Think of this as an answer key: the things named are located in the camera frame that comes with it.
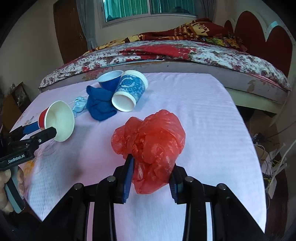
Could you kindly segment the person's left hand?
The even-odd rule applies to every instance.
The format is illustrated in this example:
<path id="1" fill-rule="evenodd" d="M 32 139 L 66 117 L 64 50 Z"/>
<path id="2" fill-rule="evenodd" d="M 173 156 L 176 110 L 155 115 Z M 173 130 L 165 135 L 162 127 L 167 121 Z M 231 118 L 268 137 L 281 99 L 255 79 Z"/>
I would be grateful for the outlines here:
<path id="1" fill-rule="evenodd" d="M 14 211 L 14 208 L 12 207 L 11 203 L 8 201 L 8 198 L 6 196 L 6 192 L 4 190 L 4 185 L 10 180 L 11 178 L 11 171 L 6 170 L 6 171 L 1 171 L 1 176 L 0 176 L 0 208 L 1 211 L 9 214 Z M 17 180 L 18 180 L 18 190 L 20 192 L 21 196 L 24 196 L 25 192 L 25 185 L 24 185 L 24 176 L 23 176 L 23 171 L 20 167 L 18 167 L 18 172 L 17 172 Z"/>

